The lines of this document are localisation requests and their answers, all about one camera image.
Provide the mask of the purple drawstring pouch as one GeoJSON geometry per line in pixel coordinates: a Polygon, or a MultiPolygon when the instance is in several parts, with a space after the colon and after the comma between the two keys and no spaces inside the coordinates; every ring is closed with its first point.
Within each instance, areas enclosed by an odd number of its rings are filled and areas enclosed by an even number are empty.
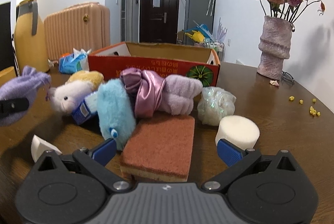
{"type": "MultiPolygon", "coordinates": [[[[37,71],[34,67],[25,66],[21,76],[13,78],[1,86],[1,100],[27,98],[30,108],[36,99],[38,90],[43,86],[50,85],[50,83],[51,76],[49,74],[37,71]]],[[[28,110],[1,118],[1,127],[17,122],[26,115],[28,110]]]]}

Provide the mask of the blue small carton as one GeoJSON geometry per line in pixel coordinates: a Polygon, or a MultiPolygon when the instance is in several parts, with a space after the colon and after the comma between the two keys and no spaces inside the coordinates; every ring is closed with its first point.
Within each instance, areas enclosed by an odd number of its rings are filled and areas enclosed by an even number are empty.
{"type": "Polygon", "coordinates": [[[81,125],[97,115],[97,91],[85,96],[79,106],[71,113],[77,125],[81,125]]]}

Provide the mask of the light blue plush toy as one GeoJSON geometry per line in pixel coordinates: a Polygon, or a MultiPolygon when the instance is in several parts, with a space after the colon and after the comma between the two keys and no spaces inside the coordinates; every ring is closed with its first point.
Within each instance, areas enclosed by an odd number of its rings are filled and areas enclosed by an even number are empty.
{"type": "Polygon", "coordinates": [[[130,98],[120,79],[111,79],[99,86],[97,114],[103,138],[115,139],[117,150],[122,151],[137,123],[130,98]]]}

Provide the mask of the white yellow plush toy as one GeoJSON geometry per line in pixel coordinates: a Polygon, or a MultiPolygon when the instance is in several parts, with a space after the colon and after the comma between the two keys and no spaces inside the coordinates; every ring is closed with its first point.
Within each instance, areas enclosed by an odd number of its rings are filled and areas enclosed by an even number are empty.
{"type": "Polygon", "coordinates": [[[72,74],[64,85],[51,87],[47,99],[55,112],[70,115],[103,82],[104,76],[100,72],[80,70],[72,74]]]}

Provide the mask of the black paper shopping bag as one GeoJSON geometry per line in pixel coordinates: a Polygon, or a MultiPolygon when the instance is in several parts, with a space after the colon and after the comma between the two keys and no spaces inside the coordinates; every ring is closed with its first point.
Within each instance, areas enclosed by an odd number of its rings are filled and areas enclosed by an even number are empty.
{"type": "Polygon", "coordinates": [[[11,34],[11,3],[0,6],[0,71],[14,66],[14,52],[11,34]]]}

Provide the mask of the small white foam block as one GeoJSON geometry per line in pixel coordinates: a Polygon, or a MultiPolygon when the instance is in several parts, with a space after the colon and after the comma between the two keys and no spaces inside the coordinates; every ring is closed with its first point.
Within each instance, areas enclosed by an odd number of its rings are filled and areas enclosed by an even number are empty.
{"type": "Polygon", "coordinates": [[[37,160],[45,151],[55,151],[58,155],[62,154],[62,152],[56,146],[42,138],[39,138],[37,135],[34,135],[30,146],[30,152],[33,161],[37,162],[37,160]]]}

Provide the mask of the yellow thermos jug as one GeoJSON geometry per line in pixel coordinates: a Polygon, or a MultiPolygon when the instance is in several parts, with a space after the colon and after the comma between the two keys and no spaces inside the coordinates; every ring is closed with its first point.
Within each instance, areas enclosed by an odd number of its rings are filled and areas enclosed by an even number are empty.
{"type": "Polygon", "coordinates": [[[14,43],[20,72],[25,66],[49,71],[44,24],[38,14],[37,0],[23,0],[19,4],[14,43]]]}

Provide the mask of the blue tissue pack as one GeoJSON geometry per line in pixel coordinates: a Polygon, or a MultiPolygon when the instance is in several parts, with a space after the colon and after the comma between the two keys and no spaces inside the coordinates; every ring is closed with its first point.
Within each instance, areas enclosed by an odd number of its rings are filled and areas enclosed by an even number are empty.
{"type": "Polygon", "coordinates": [[[74,74],[81,70],[89,71],[88,55],[91,51],[91,49],[79,51],[74,48],[73,53],[59,59],[59,72],[61,74],[74,74]]]}

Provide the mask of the pink satin scrunchie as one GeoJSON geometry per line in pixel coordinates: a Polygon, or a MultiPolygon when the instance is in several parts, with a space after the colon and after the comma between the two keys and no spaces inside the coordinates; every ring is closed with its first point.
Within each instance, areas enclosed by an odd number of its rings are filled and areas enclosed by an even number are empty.
{"type": "Polygon", "coordinates": [[[162,92],[166,84],[165,78],[151,70],[127,68],[120,74],[126,92],[134,102],[136,118],[151,118],[159,108],[162,92]]]}

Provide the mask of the yellow crumbs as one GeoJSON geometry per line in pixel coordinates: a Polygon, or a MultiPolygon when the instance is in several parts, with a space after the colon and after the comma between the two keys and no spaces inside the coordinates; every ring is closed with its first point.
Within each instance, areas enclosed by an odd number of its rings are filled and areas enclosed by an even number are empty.
{"type": "MultiPolygon", "coordinates": [[[[288,101],[289,102],[294,102],[294,101],[297,101],[299,105],[305,105],[306,104],[306,101],[303,100],[303,99],[299,99],[297,100],[295,96],[289,96],[288,98],[288,101]]],[[[317,102],[317,99],[316,98],[312,98],[311,99],[311,103],[312,105],[309,107],[309,115],[313,116],[313,117],[319,117],[321,116],[321,112],[316,110],[316,108],[314,107],[314,105],[316,104],[317,102]]]]}

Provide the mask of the lilac fluffy headband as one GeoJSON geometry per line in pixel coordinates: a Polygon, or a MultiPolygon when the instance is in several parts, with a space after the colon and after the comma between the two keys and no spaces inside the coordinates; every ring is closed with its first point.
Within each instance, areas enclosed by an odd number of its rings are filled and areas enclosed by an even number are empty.
{"type": "Polygon", "coordinates": [[[201,93],[202,89],[202,82],[198,79],[169,75],[165,78],[158,111],[171,115],[189,115],[194,108],[194,98],[201,93]]]}

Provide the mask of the pink textured vase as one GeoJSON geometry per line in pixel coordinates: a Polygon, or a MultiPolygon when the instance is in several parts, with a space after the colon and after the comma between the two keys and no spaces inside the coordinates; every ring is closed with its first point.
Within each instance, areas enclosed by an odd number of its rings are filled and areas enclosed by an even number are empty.
{"type": "Polygon", "coordinates": [[[259,50],[262,52],[257,73],[271,80],[280,80],[283,63],[290,58],[292,33],[295,27],[281,18],[264,17],[259,50]]]}

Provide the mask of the yellow blue clutter pile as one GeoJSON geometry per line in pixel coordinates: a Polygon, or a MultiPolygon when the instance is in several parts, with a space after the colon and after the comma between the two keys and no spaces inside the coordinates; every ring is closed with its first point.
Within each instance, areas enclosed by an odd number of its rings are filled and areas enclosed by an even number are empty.
{"type": "Polygon", "coordinates": [[[194,44],[214,42],[214,37],[206,24],[195,23],[195,27],[182,30],[177,33],[177,44],[186,44],[186,39],[192,40],[194,44]]]}

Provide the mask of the grey refrigerator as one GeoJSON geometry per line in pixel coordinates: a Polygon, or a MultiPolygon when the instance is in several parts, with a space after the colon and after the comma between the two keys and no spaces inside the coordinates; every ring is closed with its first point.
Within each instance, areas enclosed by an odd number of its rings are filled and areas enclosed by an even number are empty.
{"type": "Polygon", "coordinates": [[[197,28],[197,24],[205,24],[212,32],[214,6],[213,0],[186,0],[184,32],[191,33],[197,28]]]}

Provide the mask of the dark entrance door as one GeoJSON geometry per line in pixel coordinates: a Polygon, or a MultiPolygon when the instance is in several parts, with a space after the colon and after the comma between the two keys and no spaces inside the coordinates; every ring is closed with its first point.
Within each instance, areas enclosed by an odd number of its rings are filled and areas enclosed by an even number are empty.
{"type": "Polygon", "coordinates": [[[140,0],[139,41],[177,42],[180,0],[140,0]]]}

